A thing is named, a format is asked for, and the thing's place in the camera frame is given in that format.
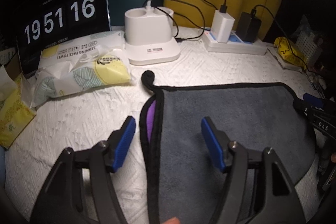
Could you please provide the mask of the person's hand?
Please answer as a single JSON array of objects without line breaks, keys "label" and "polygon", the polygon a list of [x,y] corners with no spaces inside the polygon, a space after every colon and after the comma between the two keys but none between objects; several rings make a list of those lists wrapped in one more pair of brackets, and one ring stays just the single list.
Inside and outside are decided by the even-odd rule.
[{"label": "person's hand", "polygon": [[177,217],[172,217],[167,221],[164,221],[162,224],[181,224],[181,221]]}]

